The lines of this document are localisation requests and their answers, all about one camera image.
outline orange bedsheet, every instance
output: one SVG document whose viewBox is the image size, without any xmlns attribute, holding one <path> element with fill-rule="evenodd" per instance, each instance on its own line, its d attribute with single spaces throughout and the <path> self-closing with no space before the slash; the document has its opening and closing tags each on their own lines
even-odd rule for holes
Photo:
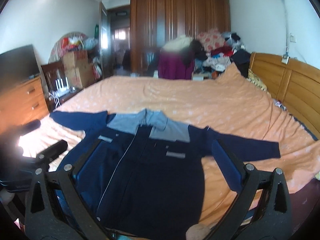
<svg viewBox="0 0 320 240">
<path fill-rule="evenodd" d="M 210 126 L 221 133 L 279 142 L 280 159 L 253 164 L 265 171 L 283 169 L 290 193 L 304 187 L 320 170 L 320 141 L 315 142 L 288 112 L 274 106 L 271 97 L 243 78 L 235 65 L 215 81 L 111 77 L 85 89 L 59 110 L 132 113 L 144 108 L 162 110 L 175 121 L 201 128 Z M 59 139 L 66 140 L 70 150 L 85 136 L 83 131 L 62 127 L 48 116 L 41 123 L 41 128 L 20 139 L 25 156 L 35 157 Z M 51 164 L 52 169 L 65 154 Z M 212 158 L 203 158 L 202 164 L 205 197 L 200 223 L 213 225 L 236 194 L 230 191 Z M 257 205 L 258 197 L 252 206 Z"/>
</svg>

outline floral pillow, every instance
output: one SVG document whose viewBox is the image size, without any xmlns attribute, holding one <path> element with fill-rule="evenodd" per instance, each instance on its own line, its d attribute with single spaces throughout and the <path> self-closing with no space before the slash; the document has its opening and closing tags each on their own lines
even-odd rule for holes
<svg viewBox="0 0 320 240">
<path fill-rule="evenodd" d="M 196 39 L 201 42 L 201 44 L 204 46 L 204 50 L 207 52 L 211 52 L 212 50 L 227 45 L 225 39 L 221 37 L 221 33 L 218 31 L 218 29 L 211 29 L 206 33 L 199 33 Z"/>
</svg>

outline jacket sleeve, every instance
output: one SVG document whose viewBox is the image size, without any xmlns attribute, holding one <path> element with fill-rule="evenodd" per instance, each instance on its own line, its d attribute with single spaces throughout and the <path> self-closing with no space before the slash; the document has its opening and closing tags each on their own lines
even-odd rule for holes
<svg viewBox="0 0 320 240">
<path fill-rule="evenodd" d="M 279 143 L 247 139 L 231 134 L 218 133 L 212 129 L 207 130 L 207 144 L 211 148 L 213 140 L 221 139 L 228 149 L 242 162 L 261 161 L 280 158 Z"/>
<path fill-rule="evenodd" d="M 55 111 L 50 114 L 50 117 L 67 128 L 72 130 L 89 131 L 107 125 L 108 112 L 92 113 L 68 113 Z"/>
</svg>

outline cardboard box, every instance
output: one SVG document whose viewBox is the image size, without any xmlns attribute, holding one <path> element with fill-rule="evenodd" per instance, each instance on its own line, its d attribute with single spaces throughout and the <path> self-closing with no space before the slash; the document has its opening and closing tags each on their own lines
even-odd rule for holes
<svg viewBox="0 0 320 240">
<path fill-rule="evenodd" d="M 81 68 L 88 65 L 88 52 L 86 50 L 68 52 L 62 57 L 65 70 Z"/>
<path fill-rule="evenodd" d="M 69 86 L 79 89 L 89 87 L 95 82 L 93 65 L 88 63 L 81 67 L 65 70 L 65 75 L 68 78 Z"/>
</svg>

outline magenta jacket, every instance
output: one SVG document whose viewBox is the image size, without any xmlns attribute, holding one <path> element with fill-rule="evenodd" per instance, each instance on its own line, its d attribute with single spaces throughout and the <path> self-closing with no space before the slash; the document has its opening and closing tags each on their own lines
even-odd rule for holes
<svg viewBox="0 0 320 240">
<path fill-rule="evenodd" d="M 195 62 L 193 59 L 186 67 L 179 53 L 161 51 L 158 76 L 165 79 L 191 79 L 194 67 Z"/>
</svg>

